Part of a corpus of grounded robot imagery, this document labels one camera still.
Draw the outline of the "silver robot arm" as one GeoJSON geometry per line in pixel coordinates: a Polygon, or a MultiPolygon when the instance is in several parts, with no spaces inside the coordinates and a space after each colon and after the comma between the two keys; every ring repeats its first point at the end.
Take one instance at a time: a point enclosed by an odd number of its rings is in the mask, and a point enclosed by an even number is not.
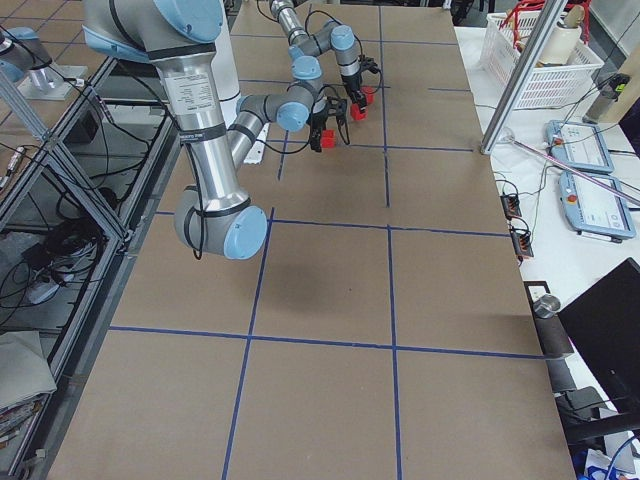
{"type": "Polygon", "coordinates": [[[319,57],[333,51],[345,91],[359,114],[365,115],[369,98],[363,90],[362,73],[371,65],[377,66],[364,55],[352,28],[331,17],[316,33],[309,33],[296,13],[294,1],[271,0],[268,5],[273,20],[287,38],[291,59],[303,55],[319,57]]]}
{"type": "Polygon", "coordinates": [[[237,171],[264,125],[306,125],[323,82],[316,53],[302,48],[287,91],[241,99],[226,124],[212,68],[224,18],[218,1],[87,1],[83,29],[90,48],[158,71],[196,180],[174,214],[179,239],[199,254],[243,260],[261,248],[268,222],[237,171]]]}

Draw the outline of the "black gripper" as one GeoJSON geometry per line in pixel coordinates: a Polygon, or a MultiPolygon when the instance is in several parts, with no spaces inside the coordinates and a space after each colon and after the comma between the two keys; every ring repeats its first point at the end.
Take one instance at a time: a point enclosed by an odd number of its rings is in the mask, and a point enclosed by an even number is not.
{"type": "Polygon", "coordinates": [[[362,76],[360,73],[341,75],[341,80],[346,93],[353,105],[359,108],[366,107],[366,95],[362,92],[362,76]]]}
{"type": "Polygon", "coordinates": [[[333,96],[322,97],[315,105],[312,112],[312,127],[310,128],[309,145],[317,153],[321,153],[323,127],[330,117],[336,117],[339,113],[339,99],[333,96]]]}

